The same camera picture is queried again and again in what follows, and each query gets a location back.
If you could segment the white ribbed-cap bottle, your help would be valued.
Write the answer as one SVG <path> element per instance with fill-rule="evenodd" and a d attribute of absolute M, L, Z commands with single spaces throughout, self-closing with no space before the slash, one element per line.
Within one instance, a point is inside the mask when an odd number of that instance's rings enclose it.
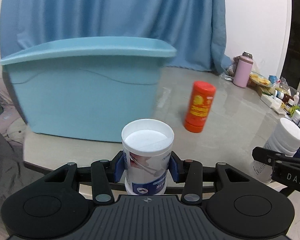
<path fill-rule="evenodd" d="M 300 128 L 287 118 L 281 118 L 275 126 L 270 137 L 263 148 L 278 153 L 283 153 L 286 157 L 293 157 L 300 147 Z M 251 174 L 257 180 L 268 184 L 272 181 L 273 160 L 267 153 L 261 154 L 262 161 L 254 160 L 251 163 Z"/>

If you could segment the white cylindrical canister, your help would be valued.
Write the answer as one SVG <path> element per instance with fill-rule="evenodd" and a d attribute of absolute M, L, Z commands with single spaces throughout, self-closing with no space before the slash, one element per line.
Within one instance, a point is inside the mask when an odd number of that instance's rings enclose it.
<path fill-rule="evenodd" d="M 125 187 L 140 196 L 163 194 L 174 142 L 171 127 L 155 119 L 128 123 L 121 132 Z"/>

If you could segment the orange cylindrical bottle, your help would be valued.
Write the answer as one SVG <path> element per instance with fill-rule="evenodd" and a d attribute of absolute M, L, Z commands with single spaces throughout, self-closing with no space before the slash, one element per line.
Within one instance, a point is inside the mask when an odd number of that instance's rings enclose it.
<path fill-rule="evenodd" d="M 202 132 L 216 93 L 214 85 L 194 81 L 184 127 L 192 133 Z"/>

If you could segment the white flat box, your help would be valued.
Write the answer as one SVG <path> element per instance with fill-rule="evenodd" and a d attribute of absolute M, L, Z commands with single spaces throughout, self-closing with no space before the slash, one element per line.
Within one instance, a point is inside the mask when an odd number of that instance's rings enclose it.
<path fill-rule="evenodd" d="M 272 109 L 278 115 L 286 114 L 286 111 L 281 107 L 282 105 L 281 99 L 266 94 L 262 94 L 261 101 L 264 102 L 270 109 Z"/>

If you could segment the light blue plastic bin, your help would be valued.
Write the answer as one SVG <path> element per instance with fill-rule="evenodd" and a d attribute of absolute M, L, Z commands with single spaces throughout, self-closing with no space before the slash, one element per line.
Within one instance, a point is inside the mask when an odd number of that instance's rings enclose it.
<path fill-rule="evenodd" d="M 151 38 L 83 37 L 0 63 L 32 132 L 120 142 L 126 124 L 153 115 L 161 69 L 176 53 Z"/>

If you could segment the plate of food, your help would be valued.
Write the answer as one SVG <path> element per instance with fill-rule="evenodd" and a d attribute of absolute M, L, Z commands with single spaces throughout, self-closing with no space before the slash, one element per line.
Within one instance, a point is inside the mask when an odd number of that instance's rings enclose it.
<path fill-rule="evenodd" d="M 270 81 L 261 74 L 258 74 L 256 72 L 250 72 L 249 77 L 251 81 L 253 81 L 253 83 L 257 85 L 264 86 L 264 87 L 271 87 Z"/>

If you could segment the pink cartoon blanket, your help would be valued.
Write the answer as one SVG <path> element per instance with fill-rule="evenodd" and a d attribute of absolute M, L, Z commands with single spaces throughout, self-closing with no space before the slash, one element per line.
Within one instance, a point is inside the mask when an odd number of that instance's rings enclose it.
<path fill-rule="evenodd" d="M 14 145 L 22 145 L 24 142 L 26 124 L 15 108 L 12 99 L 0 77 L 0 133 Z"/>

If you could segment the pink thermos bottle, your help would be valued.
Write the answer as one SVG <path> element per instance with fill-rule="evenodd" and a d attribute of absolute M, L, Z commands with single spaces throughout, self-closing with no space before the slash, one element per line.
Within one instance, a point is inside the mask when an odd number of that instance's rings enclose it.
<path fill-rule="evenodd" d="M 233 79 L 234 85 L 241 88 L 245 88 L 247 86 L 253 63 L 253 56 L 244 51 L 237 61 L 237 67 Z"/>

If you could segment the blue curtain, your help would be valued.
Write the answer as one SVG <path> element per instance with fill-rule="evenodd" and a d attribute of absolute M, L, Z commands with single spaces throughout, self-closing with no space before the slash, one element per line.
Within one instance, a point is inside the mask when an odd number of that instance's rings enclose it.
<path fill-rule="evenodd" d="M 92 36 L 163 40 L 177 50 L 171 66 L 221 74 L 225 0 L 2 0 L 0 54 L 45 42 Z"/>

